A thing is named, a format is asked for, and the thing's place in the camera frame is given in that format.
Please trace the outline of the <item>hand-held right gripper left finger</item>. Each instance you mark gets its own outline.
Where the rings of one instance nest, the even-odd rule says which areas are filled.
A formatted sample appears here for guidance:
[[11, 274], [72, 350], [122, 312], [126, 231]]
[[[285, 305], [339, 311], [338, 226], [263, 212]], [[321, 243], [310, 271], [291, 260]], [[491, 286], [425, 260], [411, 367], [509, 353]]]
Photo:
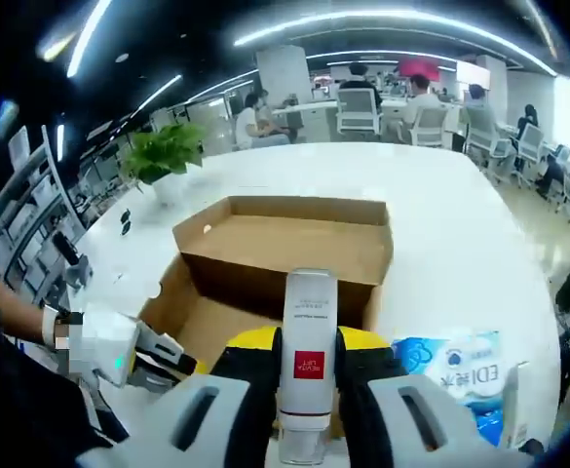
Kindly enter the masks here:
[[276, 418], [282, 330], [228, 341], [208, 373], [186, 377], [150, 407], [135, 434], [79, 455], [80, 467], [262, 467]]

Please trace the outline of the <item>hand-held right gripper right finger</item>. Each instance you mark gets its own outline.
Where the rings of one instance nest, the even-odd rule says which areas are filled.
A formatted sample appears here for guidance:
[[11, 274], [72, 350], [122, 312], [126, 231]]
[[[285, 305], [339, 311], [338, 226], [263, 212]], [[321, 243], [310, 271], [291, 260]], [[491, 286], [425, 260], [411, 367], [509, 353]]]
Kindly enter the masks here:
[[408, 374], [379, 335], [336, 335], [335, 382], [353, 467], [530, 467], [520, 449], [498, 448], [469, 409], [422, 374]]

